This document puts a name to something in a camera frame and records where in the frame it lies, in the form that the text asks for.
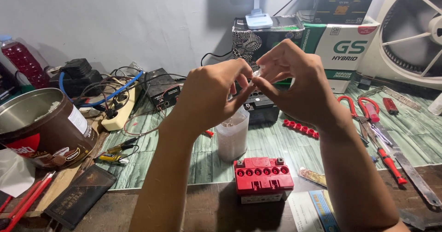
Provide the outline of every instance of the black wallet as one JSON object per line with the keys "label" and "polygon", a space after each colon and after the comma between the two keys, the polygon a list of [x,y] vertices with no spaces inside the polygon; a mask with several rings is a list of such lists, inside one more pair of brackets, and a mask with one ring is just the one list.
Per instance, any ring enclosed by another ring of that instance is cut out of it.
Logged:
{"label": "black wallet", "polygon": [[87,168],[45,209],[45,213],[73,230],[81,219],[117,181],[110,172],[96,165]]}

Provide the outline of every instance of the white wall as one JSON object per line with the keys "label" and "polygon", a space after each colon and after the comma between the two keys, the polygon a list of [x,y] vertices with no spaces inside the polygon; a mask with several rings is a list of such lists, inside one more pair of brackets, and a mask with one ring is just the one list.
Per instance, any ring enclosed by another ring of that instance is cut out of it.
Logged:
{"label": "white wall", "polygon": [[[261,6],[273,15],[288,1]],[[299,0],[279,15],[310,2]],[[231,49],[233,19],[249,13],[253,0],[0,0],[0,6],[0,33],[40,53],[43,67],[45,60],[59,66],[86,58],[101,72],[136,61],[144,70],[187,75],[205,53]],[[3,55],[0,62],[11,67]]]}

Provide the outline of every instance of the metal bracket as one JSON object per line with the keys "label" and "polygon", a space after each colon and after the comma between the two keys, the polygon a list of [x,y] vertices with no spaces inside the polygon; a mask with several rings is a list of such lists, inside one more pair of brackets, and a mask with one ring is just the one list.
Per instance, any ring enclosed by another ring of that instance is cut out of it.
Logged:
{"label": "metal bracket", "polygon": [[413,102],[412,100],[404,97],[403,95],[397,93],[396,91],[394,91],[391,88],[388,88],[386,86],[382,86],[382,87],[370,90],[368,92],[365,92],[362,95],[358,96],[358,99],[361,98],[361,97],[371,96],[371,95],[379,93],[379,92],[384,92],[384,93],[392,96],[394,99],[402,102],[403,104],[411,107],[412,109],[414,109],[416,111],[419,111],[419,110],[422,109],[422,105],[420,105],[419,103]]}

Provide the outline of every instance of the saw blade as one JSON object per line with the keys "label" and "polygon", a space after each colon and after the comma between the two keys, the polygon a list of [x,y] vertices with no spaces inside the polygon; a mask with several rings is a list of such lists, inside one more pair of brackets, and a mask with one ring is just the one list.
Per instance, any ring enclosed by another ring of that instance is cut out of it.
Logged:
{"label": "saw blade", "polygon": [[423,195],[423,197],[428,201],[429,204],[433,206],[442,206],[442,202],[439,200],[438,196],[433,192],[433,190],[428,186],[428,184],[419,175],[416,169],[412,166],[410,161],[403,155],[401,149],[397,143],[393,140],[390,134],[387,132],[385,127],[380,122],[375,122],[375,126],[380,130],[380,132],[393,144],[393,149],[397,152],[393,154],[396,160],[401,165],[402,169],[407,174],[408,178],[413,182],[418,191]]}

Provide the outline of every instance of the power supply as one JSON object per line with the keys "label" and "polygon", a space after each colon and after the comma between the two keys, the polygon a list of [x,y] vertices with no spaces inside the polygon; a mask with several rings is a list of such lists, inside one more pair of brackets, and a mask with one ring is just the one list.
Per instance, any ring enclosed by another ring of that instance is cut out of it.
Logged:
{"label": "power supply", "polygon": [[161,110],[175,105],[181,92],[176,81],[170,75],[167,75],[167,72],[163,68],[145,74],[147,74],[147,76],[141,76],[140,79],[152,79],[153,77],[159,76],[150,81],[150,83],[142,85],[147,92],[147,98],[154,107],[156,107],[157,110]]}

